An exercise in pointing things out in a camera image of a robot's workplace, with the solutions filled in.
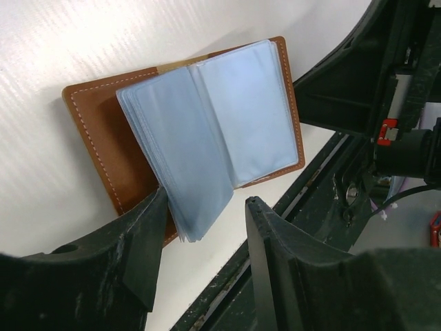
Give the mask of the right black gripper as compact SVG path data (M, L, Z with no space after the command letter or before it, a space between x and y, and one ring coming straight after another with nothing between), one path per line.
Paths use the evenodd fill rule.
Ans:
M410 78L404 103L398 120L385 119L400 74ZM431 130L409 130L426 103L440 102L440 2L372 1L294 91L303 123L368 138L380 130L378 174L439 179L440 119Z

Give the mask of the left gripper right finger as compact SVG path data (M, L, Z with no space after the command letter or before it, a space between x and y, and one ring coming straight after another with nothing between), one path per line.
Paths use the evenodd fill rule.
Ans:
M352 255L245 203L259 330L439 330L440 251Z

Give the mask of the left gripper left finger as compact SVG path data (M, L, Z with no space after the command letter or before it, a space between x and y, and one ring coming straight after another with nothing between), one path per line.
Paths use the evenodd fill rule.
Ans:
M2 330L143 330L167 223L157 189L129 212L49 254L1 255Z

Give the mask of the brown leather card holder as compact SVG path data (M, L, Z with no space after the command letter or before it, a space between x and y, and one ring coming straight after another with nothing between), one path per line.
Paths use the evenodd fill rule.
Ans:
M157 187L167 239L202 239L234 191L305 165L281 36L67 86L63 100L118 214Z

